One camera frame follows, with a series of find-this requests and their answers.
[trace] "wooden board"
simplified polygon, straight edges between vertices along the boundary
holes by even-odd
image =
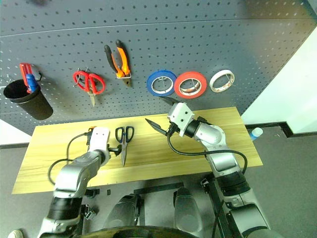
[[[220,126],[226,134],[229,148],[244,153],[248,158],[248,166],[262,165],[236,108],[200,110],[194,113],[195,118],[202,116],[210,123]],[[48,168],[54,161],[66,158],[66,147],[71,138],[86,132],[91,126],[110,128],[109,144],[111,147],[118,144],[114,137],[114,131],[117,127],[131,125],[135,128],[135,134],[127,147],[125,167],[123,168],[121,165],[121,156],[116,157],[111,153],[110,161],[100,168],[98,175],[89,182],[89,186],[211,171],[203,156],[190,157],[174,153],[169,148],[166,137],[152,129],[145,121],[145,118],[148,118],[167,129],[169,121],[166,115],[37,126],[12,193],[52,191],[53,186],[47,177]],[[86,137],[82,136],[73,141],[70,146],[70,159],[74,159],[87,151],[86,140]],[[200,143],[193,138],[180,137],[178,133],[175,133],[171,140],[175,148],[180,151],[200,152],[203,150]],[[238,155],[236,158],[240,166],[243,166],[243,159]],[[52,171],[53,179],[64,164],[59,163],[55,166]]]

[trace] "white sneaker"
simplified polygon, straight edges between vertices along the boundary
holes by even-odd
[[[8,235],[8,238],[23,238],[23,233],[19,230],[15,230]]]

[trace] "gray pegboard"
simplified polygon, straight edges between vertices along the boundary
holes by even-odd
[[[208,88],[185,101],[193,110],[236,106],[242,113],[316,26],[309,4],[296,0],[3,1],[1,19],[0,86],[7,74],[21,78],[20,62],[33,63],[45,76],[41,88],[54,109],[49,119],[37,121],[1,88],[1,118],[27,133],[42,124],[167,113],[170,106],[146,89],[148,76],[159,69],[199,71],[208,81],[219,70],[232,70],[236,81],[225,92]],[[104,44],[114,50],[116,39],[130,55],[132,88],[115,78],[106,61]],[[106,81],[94,108],[72,86],[78,67]]]

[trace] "red tape roll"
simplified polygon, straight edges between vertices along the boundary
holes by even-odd
[[[180,85],[188,79],[193,79],[198,82],[197,84],[194,85],[193,88],[182,89]],[[206,81],[206,78],[201,73],[185,72],[177,77],[175,81],[174,91],[179,97],[192,99],[202,95],[205,92],[206,88],[207,88],[207,81]]]

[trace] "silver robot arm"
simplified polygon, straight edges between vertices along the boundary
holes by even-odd
[[[95,127],[90,149],[65,165],[59,172],[49,214],[43,219],[38,238],[71,237],[80,221],[80,208],[87,184],[97,175],[100,166],[110,159],[108,128]]]
[[[220,197],[226,205],[225,213],[232,218],[241,237],[247,237],[260,229],[270,230],[253,190],[249,187],[239,164],[226,145],[224,131],[219,126],[209,124],[203,118],[194,119],[194,114],[186,103],[175,99],[170,101],[170,98],[166,97],[164,99],[172,105],[167,116],[171,123],[168,131],[161,129],[153,121],[147,119],[147,122],[155,130],[167,136],[171,149],[176,153],[194,155],[194,153],[179,152],[171,145],[170,137],[174,132],[178,132],[180,136],[193,137],[202,144],[207,152],[205,154],[202,152],[201,155],[206,156],[221,190]]]

